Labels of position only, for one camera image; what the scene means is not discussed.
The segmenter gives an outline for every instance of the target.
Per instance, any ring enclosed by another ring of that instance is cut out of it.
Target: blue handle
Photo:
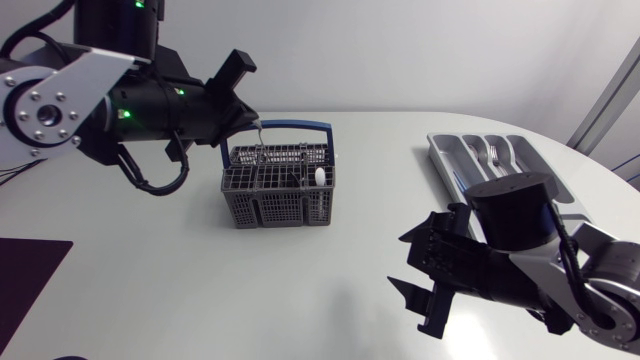
[[[327,145],[329,147],[329,165],[335,166],[335,157],[333,155],[333,132],[331,131],[331,124],[310,120],[263,120],[262,128],[324,131],[325,133],[327,133]],[[258,130],[258,127],[251,124],[240,131],[247,130]],[[228,169],[229,166],[231,166],[231,160],[229,159],[229,144],[227,144],[227,139],[224,139],[222,140],[222,142],[220,142],[220,152],[222,153],[222,165],[225,169]]]

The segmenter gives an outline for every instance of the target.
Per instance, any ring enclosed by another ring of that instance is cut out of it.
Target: black cable
[[[567,233],[567,230],[564,228],[564,224],[562,223],[558,213],[555,211],[553,205],[549,203],[548,207],[551,212],[553,223],[558,231],[558,236],[560,237],[560,259],[564,265],[569,288],[571,289],[571,293],[576,300],[576,303],[580,307],[580,310],[593,319],[593,322],[596,325],[605,329],[609,328],[612,319],[596,309],[593,299],[585,286],[586,280],[582,276],[580,263],[576,256],[576,252],[578,250],[576,241],[571,239]]]
[[[4,185],[4,184],[8,183],[8,182],[9,182],[9,181],[11,181],[13,178],[15,178],[16,176],[18,176],[18,175],[20,175],[20,174],[24,173],[25,171],[27,171],[27,170],[29,170],[29,169],[32,169],[33,167],[35,167],[35,166],[37,166],[37,165],[41,164],[41,163],[42,163],[42,162],[44,162],[45,160],[47,160],[47,159],[36,160],[36,161],[30,162],[30,163],[28,163],[28,164],[25,164],[25,165],[22,165],[22,166],[18,166],[17,168],[14,168],[14,169],[18,169],[18,168],[20,168],[20,170],[15,170],[15,171],[11,171],[11,172],[8,172],[8,173],[6,173],[6,174],[2,174],[2,175],[0,175],[0,176],[6,176],[6,175],[11,174],[8,178],[6,178],[6,179],[4,179],[4,180],[0,181],[0,186],[2,186],[2,185]]]
[[[30,162],[30,163],[27,163],[27,164],[22,164],[22,165],[20,165],[20,166],[16,166],[16,167],[11,168],[11,169],[4,169],[4,170],[0,170],[0,172],[6,172],[6,171],[13,171],[13,170],[17,170],[17,169],[20,169],[20,168],[22,168],[22,167],[28,166],[29,164],[32,164],[32,163],[33,163],[33,161],[32,161],[32,162]]]
[[[62,48],[62,46],[57,41],[55,41],[51,36],[42,32],[37,32],[29,36],[40,39],[45,43],[47,43],[47,45],[51,46],[53,51],[55,51],[56,54],[58,54],[58,56],[60,57],[60,59],[65,65],[71,64],[71,58],[69,57],[69,54],[67,54],[64,48]]]
[[[187,175],[189,173],[189,160],[187,157],[187,152],[182,145],[182,141],[180,141],[180,137],[178,136],[177,131],[171,132],[171,140],[175,141],[178,145],[179,157],[180,157],[180,174],[178,177],[172,181],[170,184],[162,186],[162,187],[154,187],[149,185],[149,181],[145,180],[144,176],[142,176],[142,172],[136,164],[135,160],[127,151],[127,148],[124,145],[118,145],[118,166],[127,177],[129,182],[133,184],[136,188],[146,191],[151,195],[155,196],[165,196],[173,193],[178,190],[184,181],[187,179]]]
[[[62,2],[53,8],[53,10],[18,29],[9,36],[9,38],[4,42],[4,45],[2,45],[2,48],[0,49],[0,57],[9,58],[13,49],[15,49],[22,40],[29,36],[33,36],[40,30],[62,18],[67,12],[69,12],[69,10],[71,10],[73,4],[75,4],[75,0],[62,0]]]

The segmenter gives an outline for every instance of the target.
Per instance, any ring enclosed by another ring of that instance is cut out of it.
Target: tabletop
[[[631,359],[574,326],[548,334],[525,310],[458,295],[444,338],[417,331],[391,275],[430,288],[398,236],[450,197],[428,158],[430,132],[525,135],[593,222],[640,239],[640,194],[587,157],[504,123],[447,113],[262,113],[331,123],[336,188],[327,227],[235,229],[219,149],[189,150],[185,185],[136,190],[79,152],[0,188],[2,237],[74,246],[2,359]],[[323,141],[265,130],[266,144]],[[230,146],[256,144],[255,132]],[[128,145],[152,184],[178,173],[164,142]]]

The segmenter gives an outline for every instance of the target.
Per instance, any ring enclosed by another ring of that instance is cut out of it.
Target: gray plastic basket
[[[268,120],[263,128],[327,133],[326,144],[236,146],[220,144],[225,165],[221,190],[238,228],[329,225],[335,167],[331,125],[304,120]],[[315,171],[325,172],[324,186]]]

